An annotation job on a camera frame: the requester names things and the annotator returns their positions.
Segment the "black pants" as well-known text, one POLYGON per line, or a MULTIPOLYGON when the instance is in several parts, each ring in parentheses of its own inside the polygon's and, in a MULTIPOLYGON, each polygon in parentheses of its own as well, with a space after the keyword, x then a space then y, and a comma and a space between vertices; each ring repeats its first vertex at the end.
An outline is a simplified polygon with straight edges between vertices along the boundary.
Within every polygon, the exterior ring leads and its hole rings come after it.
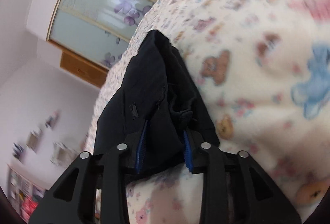
POLYGON ((131 146, 125 175, 125 183, 131 183, 183 163, 187 131, 219 145, 214 123, 178 49, 152 30, 98 119, 94 153, 104 154, 124 142, 131 146))

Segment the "brown wooden door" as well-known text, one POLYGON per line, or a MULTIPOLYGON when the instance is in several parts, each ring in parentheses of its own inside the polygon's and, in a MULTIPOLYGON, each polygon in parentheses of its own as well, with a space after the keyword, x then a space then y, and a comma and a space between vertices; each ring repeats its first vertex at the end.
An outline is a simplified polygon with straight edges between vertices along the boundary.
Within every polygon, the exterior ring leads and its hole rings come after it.
POLYGON ((81 56, 67 52, 63 52, 61 55, 60 67, 98 88, 104 85, 108 73, 101 66, 93 64, 81 56))

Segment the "teddy bear print blanket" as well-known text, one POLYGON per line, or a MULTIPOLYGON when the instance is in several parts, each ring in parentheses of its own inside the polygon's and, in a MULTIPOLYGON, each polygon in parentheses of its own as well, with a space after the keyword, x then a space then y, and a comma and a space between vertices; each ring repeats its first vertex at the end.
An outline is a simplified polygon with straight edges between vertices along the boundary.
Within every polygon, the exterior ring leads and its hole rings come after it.
POLYGON ((329 0, 158 0, 108 72, 85 150, 152 29, 179 50, 220 149, 251 154, 306 221, 329 188, 329 0))

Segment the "lower white wall shelf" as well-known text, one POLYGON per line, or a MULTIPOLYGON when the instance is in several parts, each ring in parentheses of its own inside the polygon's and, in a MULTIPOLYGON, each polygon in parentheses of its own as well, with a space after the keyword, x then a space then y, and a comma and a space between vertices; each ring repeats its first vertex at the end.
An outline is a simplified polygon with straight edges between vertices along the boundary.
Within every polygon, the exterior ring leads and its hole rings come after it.
POLYGON ((35 152, 41 137, 42 137, 42 129, 37 128, 36 130, 32 130, 27 137, 26 147, 35 152))

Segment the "white wall shelf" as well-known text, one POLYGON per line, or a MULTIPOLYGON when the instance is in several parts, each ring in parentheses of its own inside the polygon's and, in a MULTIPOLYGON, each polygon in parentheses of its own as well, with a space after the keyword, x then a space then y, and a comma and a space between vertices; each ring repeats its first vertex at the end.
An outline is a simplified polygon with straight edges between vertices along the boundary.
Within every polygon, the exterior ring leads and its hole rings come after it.
POLYGON ((27 137, 26 147, 35 152, 41 137, 42 137, 42 129, 37 128, 36 130, 32 130, 27 137))
POLYGON ((57 125, 59 118, 60 118, 60 109, 55 110, 52 115, 50 115, 46 120, 45 120, 45 127, 47 129, 54 129, 54 127, 57 125))

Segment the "upper white wall shelf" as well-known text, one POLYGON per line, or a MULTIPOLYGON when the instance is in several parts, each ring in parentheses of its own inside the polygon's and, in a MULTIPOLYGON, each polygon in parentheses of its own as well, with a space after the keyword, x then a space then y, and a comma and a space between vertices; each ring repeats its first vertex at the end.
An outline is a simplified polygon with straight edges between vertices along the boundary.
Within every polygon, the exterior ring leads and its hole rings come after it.
POLYGON ((59 118, 60 118, 60 109, 55 110, 52 115, 50 115, 46 120, 45 120, 45 127, 47 129, 54 129, 54 127, 57 125, 59 118))

